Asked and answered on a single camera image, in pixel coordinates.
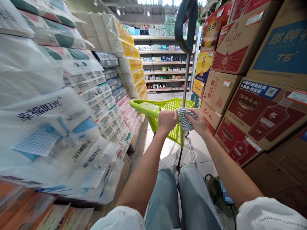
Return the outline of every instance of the leg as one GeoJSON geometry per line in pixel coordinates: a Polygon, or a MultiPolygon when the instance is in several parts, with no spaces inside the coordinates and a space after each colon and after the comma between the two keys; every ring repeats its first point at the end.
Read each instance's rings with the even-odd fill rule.
{"type": "Polygon", "coordinates": [[[176,179],[170,169],[160,169],[158,172],[149,200],[145,227],[146,230],[180,228],[176,179]]]}
{"type": "Polygon", "coordinates": [[[178,190],[185,230],[224,229],[204,178],[194,165],[186,165],[181,169],[178,190]]]}

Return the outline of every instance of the person's right hand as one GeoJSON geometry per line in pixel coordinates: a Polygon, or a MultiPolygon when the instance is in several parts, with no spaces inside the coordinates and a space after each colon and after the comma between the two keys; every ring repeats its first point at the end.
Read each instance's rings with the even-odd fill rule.
{"type": "Polygon", "coordinates": [[[199,109],[188,109],[192,111],[197,119],[194,119],[191,115],[185,114],[185,117],[188,119],[189,122],[191,122],[193,128],[195,131],[202,137],[205,138],[206,135],[209,133],[208,127],[206,125],[205,117],[202,115],[201,111],[199,109]]]}

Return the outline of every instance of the shopping cart handle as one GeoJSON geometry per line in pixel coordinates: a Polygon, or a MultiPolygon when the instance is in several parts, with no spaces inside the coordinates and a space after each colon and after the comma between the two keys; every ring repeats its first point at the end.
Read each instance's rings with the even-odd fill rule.
{"type": "Polygon", "coordinates": [[[192,55],[193,52],[197,15],[198,15],[197,0],[182,0],[177,12],[174,34],[175,34],[175,40],[178,43],[179,47],[182,49],[182,51],[190,55],[192,55]],[[189,20],[188,35],[185,43],[183,38],[182,27],[187,20],[189,20]]]}

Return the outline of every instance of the blue label on box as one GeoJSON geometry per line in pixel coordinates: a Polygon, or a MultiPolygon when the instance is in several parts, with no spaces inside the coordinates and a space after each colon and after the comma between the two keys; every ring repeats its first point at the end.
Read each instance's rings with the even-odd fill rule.
{"type": "Polygon", "coordinates": [[[279,93],[280,88],[264,85],[248,80],[243,80],[241,85],[241,89],[257,94],[261,97],[264,97],[269,100],[273,100],[274,97],[279,93]]]}
{"type": "Polygon", "coordinates": [[[253,69],[307,74],[307,20],[272,30],[253,69]]]}

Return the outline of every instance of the liquor bottle illustration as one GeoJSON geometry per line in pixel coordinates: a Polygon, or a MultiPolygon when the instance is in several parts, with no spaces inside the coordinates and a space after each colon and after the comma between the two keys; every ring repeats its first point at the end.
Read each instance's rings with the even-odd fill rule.
{"type": "Polygon", "coordinates": [[[290,117],[287,108],[293,101],[286,98],[290,93],[286,91],[284,98],[277,105],[266,107],[254,123],[248,134],[256,141],[260,141],[290,117]]]}
{"type": "Polygon", "coordinates": [[[244,137],[244,140],[237,141],[237,143],[233,146],[233,148],[230,150],[228,155],[234,160],[238,161],[242,156],[247,154],[247,146],[249,145],[249,142],[246,140],[247,136],[244,137]]]}

